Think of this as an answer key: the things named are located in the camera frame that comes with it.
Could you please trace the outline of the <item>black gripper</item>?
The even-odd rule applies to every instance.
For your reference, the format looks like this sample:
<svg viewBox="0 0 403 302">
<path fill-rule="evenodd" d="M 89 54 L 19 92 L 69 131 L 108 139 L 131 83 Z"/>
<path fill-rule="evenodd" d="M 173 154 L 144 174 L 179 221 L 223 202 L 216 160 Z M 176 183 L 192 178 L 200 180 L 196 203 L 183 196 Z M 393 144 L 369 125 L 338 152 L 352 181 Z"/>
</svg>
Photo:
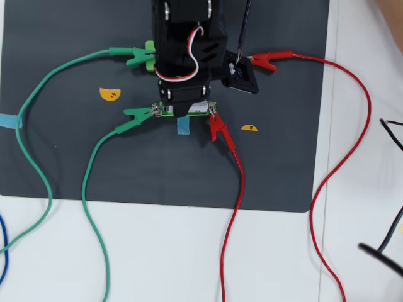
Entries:
<svg viewBox="0 0 403 302">
<path fill-rule="evenodd" d="M 193 103 L 199 103 L 206 100 L 210 95 L 210 85 L 200 84 L 192 81 L 168 82 L 158 81 L 159 95 L 161 102 L 165 106 L 184 106 Z M 188 110 L 175 109 L 175 117 L 184 117 L 188 115 Z"/>
</svg>

